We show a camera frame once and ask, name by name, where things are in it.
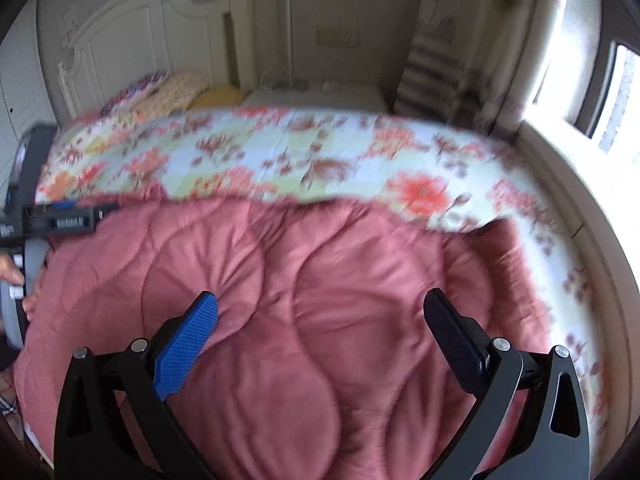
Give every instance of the human hand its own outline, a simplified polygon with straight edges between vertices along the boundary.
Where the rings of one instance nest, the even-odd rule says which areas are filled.
[[[4,280],[11,285],[24,284],[24,276],[8,254],[0,254],[0,280]],[[34,300],[32,297],[28,296],[22,300],[22,309],[25,311],[29,321],[31,321],[33,307]]]

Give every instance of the nightstand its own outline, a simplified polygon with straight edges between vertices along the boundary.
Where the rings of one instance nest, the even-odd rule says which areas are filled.
[[[310,82],[308,90],[260,88],[242,103],[242,107],[338,108],[364,112],[389,112],[377,86],[354,83]]]

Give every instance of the pink comforter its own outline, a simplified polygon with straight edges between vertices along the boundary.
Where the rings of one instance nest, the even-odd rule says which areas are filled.
[[[66,241],[40,280],[15,366],[25,419],[52,456],[72,351],[151,337],[201,290],[220,320],[182,391],[178,420],[225,479],[417,479],[473,403],[422,317],[439,286],[465,316],[548,351],[509,221],[425,231],[353,200],[149,202]],[[516,413],[487,457],[504,452]]]

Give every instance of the floral mattress cover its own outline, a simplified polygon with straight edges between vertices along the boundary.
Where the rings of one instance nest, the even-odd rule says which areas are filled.
[[[548,308],[550,340],[572,353],[593,461],[599,456],[606,369],[587,273],[552,200],[511,146],[441,124],[336,110],[236,108],[151,123],[115,115],[52,149],[36,201],[112,193],[356,196],[431,228],[462,231],[511,216]],[[11,396],[10,375],[4,380],[3,395]]]

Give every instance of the curtain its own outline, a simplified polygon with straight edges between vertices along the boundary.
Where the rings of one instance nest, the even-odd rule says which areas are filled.
[[[422,0],[399,115],[512,138],[544,77],[566,0]]]

